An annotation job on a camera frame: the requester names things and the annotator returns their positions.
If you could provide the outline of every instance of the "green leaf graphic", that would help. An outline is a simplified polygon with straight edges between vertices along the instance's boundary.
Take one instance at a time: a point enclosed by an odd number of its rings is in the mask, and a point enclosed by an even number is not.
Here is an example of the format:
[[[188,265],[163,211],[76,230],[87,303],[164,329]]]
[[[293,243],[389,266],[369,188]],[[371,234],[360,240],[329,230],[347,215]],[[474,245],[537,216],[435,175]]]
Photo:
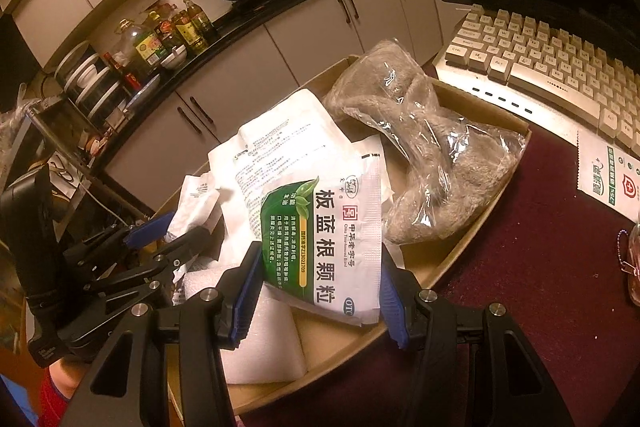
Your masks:
[[[303,198],[311,195],[311,193],[314,191],[314,188],[316,188],[316,185],[318,185],[319,181],[320,177],[318,176],[318,178],[316,178],[315,180],[303,183],[302,185],[300,185],[300,187],[298,187],[298,190],[296,190],[296,195],[302,196]]]
[[[305,219],[309,219],[309,211],[306,209],[306,206],[296,203],[296,210],[298,211],[298,215],[300,217],[304,217]]]
[[[306,198],[303,198],[302,196],[296,196],[296,204],[299,204],[300,206],[307,206],[309,204],[309,201],[307,201]]]

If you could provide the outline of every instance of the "cardboard box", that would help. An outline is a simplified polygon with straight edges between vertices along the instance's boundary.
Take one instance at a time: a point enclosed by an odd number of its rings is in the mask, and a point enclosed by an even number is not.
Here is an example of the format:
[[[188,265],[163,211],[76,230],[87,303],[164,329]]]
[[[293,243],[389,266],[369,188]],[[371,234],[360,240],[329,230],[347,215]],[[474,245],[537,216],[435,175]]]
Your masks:
[[[301,89],[306,88],[318,98],[324,97],[340,74],[358,57],[351,55],[344,58],[331,68],[318,74]],[[434,81],[440,105],[450,108],[472,121],[487,123],[503,127],[530,137],[528,124],[513,116],[511,113],[480,100],[448,84]],[[352,141],[358,141],[376,133],[374,129],[349,119],[338,124],[340,129]],[[389,142],[383,138],[385,149],[386,167],[391,186],[396,194],[402,193],[406,186],[406,168],[408,163],[404,156]],[[200,172],[206,172],[208,164],[204,165]],[[482,224],[486,221],[494,206],[500,199],[504,187],[492,200],[491,204],[480,214],[478,219],[469,227],[459,231],[452,237],[434,243],[420,243],[405,245],[402,247],[406,267],[414,272],[423,288],[431,288],[443,274],[455,263],[456,259],[465,250],[466,245],[478,233]],[[177,205],[179,191],[163,205],[159,213],[166,212]],[[218,240],[222,241],[224,227],[219,226],[214,230]],[[300,342],[306,359],[308,371],[303,378],[294,382],[269,383],[261,385],[230,385],[229,394],[236,414],[256,409],[272,401],[293,393],[305,385],[327,374],[341,363],[350,359],[356,353],[369,346],[374,340],[386,333],[386,326],[382,320],[368,327],[352,327],[318,315],[309,314],[299,309],[292,308],[293,317],[298,328]],[[168,380],[172,395],[172,401],[180,414],[180,383],[178,376],[177,346],[170,346]]]

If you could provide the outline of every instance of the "metal screw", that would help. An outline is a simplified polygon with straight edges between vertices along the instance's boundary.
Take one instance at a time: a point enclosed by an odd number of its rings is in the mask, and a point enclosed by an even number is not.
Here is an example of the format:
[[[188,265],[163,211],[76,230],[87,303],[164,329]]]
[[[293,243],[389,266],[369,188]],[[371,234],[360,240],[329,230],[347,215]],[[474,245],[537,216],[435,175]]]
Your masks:
[[[141,302],[139,304],[134,304],[131,307],[131,313],[134,314],[136,317],[142,317],[142,315],[144,315],[148,311],[149,311],[149,306],[147,306],[144,302]]]
[[[218,290],[215,288],[204,288],[204,290],[200,292],[200,298],[205,302],[212,301],[216,297],[218,297]]]
[[[433,302],[438,298],[438,294],[433,290],[420,290],[418,297],[424,302]]]
[[[489,311],[496,317],[502,317],[507,312],[507,308],[504,307],[504,304],[500,304],[500,302],[494,302],[489,304]]]

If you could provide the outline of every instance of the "glass bottle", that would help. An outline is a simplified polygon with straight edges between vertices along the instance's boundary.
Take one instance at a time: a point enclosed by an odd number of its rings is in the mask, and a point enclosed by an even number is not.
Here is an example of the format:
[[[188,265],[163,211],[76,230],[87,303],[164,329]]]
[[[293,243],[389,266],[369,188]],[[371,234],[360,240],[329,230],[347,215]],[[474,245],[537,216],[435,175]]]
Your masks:
[[[180,33],[175,28],[174,24],[167,20],[162,19],[157,12],[149,12],[149,18],[153,21],[154,31],[162,42],[162,45],[167,48],[168,51],[172,51],[174,48],[179,48],[184,44],[184,41],[180,37]]]
[[[132,89],[134,89],[135,91],[139,91],[140,89],[142,89],[142,85],[139,83],[136,76],[130,71],[127,71],[127,69],[115,58],[111,57],[110,53],[105,53],[103,57],[104,60],[107,61],[107,64],[110,65],[111,69],[116,71],[116,73],[124,78],[124,80],[127,82],[127,84],[129,84],[130,87],[132,87]]]
[[[218,39],[218,32],[211,24],[209,17],[204,13],[204,10],[194,3],[192,0],[183,0],[187,7],[187,13],[191,18],[191,21],[200,30],[205,39],[209,42],[214,42]]]
[[[160,62],[169,55],[156,33],[134,24],[130,19],[120,21],[122,38],[133,46],[146,64],[149,72],[160,67]]]
[[[189,48],[195,52],[196,55],[201,54],[209,46],[207,41],[194,26],[191,21],[187,10],[182,10],[178,15],[174,15],[172,19],[175,27],[182,35],[182,38],[187,41]]]

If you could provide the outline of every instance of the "red shield logo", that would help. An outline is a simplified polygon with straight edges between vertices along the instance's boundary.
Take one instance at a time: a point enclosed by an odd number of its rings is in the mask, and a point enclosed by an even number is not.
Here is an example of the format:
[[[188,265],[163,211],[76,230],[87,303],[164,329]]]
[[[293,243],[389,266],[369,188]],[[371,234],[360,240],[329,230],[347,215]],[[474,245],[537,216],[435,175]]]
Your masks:
[[[625,196],[628,196],[629,198],[636,197],[636,184],[626,174],[624,174],[624,177],[622,178],[622,188],[625,189]]]

